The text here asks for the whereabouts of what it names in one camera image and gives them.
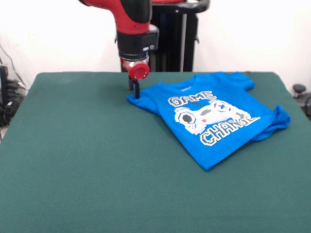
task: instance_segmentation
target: table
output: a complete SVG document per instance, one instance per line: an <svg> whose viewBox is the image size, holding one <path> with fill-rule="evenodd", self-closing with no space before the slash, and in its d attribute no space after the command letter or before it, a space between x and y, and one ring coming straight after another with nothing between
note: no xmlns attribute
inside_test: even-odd
<svg viewBox="0 0 311 233"><path fill-rule="evenodd" d="M192 73L152 73L142 88ZM250 94L292 118L205 172L124 73L39 74L0 145L1 233L309 233L311 127L274 73Z"/></svg>

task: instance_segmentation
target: blue t-shirt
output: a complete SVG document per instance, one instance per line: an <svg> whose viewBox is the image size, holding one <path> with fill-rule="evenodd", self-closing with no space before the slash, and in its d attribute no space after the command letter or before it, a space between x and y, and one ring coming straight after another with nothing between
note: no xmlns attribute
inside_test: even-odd
<svg viewBox="0 0 311 233"><path fill-rule="evenodd" d="M239 72L200 74L181 83L158 83L140 99L130 95L128 100L161 116L195 161L210 170L245 143L290 124L280 105L271 111L247 93L254 85Z"/></svg>

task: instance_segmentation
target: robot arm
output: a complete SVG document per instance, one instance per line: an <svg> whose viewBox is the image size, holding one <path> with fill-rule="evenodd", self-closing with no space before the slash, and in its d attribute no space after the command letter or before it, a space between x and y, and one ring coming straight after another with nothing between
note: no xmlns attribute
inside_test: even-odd
<svg viewBox="0 0 311 233"><path fill-rule="evenodd" d="M79 0L87 6L110 10L117 27L122 66L133 81L148 76L148 51L157 50L159 31L150 25L152 0Z"/></svg>

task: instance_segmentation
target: black cable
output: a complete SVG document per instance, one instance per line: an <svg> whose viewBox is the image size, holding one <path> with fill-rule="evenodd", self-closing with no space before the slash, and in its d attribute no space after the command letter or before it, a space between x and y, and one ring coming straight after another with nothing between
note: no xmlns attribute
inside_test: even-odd
<svg viewBox="0 0 311 233"><path fill-rule="evenodd" d="M17 73L14 63L13 63L13 59L10 57L10 55L4 50L4 48L2 47L2 45L0 44L0 49L3 51L3 53L10 59L11 64L12 64L12 69L13 71L16 73L16 76L18 77L18 79L21 81L21 83L26 86L26 84L24 83L23 79L20 77L20 75Z"/></svg>

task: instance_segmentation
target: white wall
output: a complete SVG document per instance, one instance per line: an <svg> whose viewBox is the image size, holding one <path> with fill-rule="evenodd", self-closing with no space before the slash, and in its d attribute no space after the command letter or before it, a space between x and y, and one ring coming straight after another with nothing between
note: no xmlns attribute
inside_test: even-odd
<svg viewBox="0 0 311 233"><path fill-rule="evenodd" d="M0 43L28 86L40 72L120 70L108 11L78 0L0 0L0 7ZM194 70L274 71L289 89L311 88L310 25L310 0L211 0L200 15Z"/></svg>

